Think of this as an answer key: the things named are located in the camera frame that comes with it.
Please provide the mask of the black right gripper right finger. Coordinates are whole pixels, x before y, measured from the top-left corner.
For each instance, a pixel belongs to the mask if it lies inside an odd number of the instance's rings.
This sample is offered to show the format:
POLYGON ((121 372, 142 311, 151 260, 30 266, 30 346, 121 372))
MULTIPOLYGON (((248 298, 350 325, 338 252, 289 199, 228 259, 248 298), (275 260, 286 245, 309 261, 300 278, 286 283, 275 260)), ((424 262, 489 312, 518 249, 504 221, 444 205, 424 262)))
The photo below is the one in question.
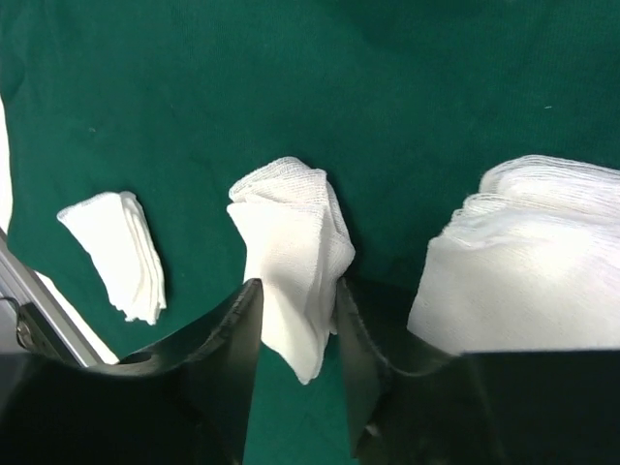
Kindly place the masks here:
POLYGON ((362 464, 615 464, 617 352, 447 355, 406 328, 411 295, 343 278, 335 314, 362 464))

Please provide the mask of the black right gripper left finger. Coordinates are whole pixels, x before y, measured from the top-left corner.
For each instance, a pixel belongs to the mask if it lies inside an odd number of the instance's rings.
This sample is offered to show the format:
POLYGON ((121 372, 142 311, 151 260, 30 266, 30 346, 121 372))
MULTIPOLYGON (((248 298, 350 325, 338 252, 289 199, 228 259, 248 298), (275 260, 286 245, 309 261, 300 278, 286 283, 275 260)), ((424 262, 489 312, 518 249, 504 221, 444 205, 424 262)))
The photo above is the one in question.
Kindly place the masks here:
POLYGON ((239 464, 261 345, 251 279, 213 310, 116 364, 1 358, 5 464, 239 464))

